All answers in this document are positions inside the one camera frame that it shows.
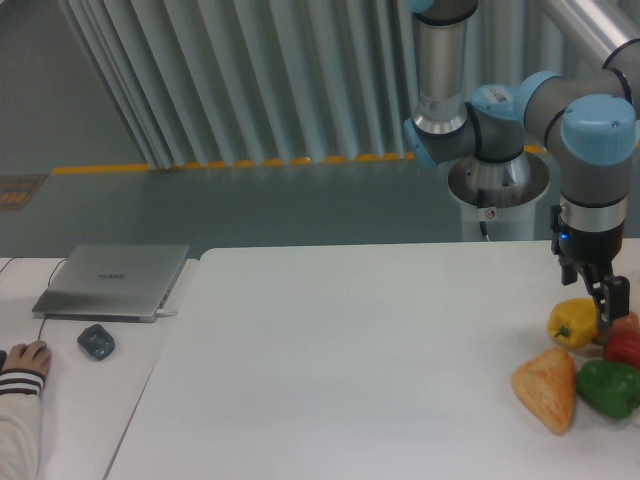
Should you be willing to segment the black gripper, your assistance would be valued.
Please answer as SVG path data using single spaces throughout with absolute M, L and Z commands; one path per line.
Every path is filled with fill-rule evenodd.
M 561 248 L 573 262 L 597 308 L 597 327 L 608 331 L 629 314 L 629 280 L 613 274 L 612 261 L 622 247 L 624 223 L 601 232 L 578 230 L 564 223 Z

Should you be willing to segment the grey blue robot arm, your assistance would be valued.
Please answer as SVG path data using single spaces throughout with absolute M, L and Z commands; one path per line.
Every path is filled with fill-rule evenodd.
M 415 158 L 433 166 L 458 160 L 468 180 L 450 190 L 478 208 L 497 207 L 500 173 L 511 190 L 536 197 L 539 171 L 524 152 L 533 136 L 561 166 L 561 197 L 551 210 L 552 252 L 561 281 L 583 281 L 597 327 L 629 312 L 629 281 L 614 273 L 621 249 L 633 152 L 639 139 L 639 29 L 607 1 L 545 1 L 542 8 L 596 73 L 566 79 L 541 71 L 519 86 L 485 85 L 462 97 L 467 21 L 474 1 L 411 1 L 417 27 L 419 99 L 405 123 Z

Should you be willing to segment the white striped sleeve forearm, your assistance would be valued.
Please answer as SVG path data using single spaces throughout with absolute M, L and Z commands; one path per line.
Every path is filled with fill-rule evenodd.
M 42 374 L 26 369 L 1 373 L 1 478 L 35 479 L 40 457 Z

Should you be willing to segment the person's hand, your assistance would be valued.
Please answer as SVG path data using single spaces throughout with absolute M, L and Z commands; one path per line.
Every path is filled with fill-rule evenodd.
M 14 345 L 1 369 L 2 373 L 26 371 L 46 379 L 51 367 L 51 350 L 43 340 Z

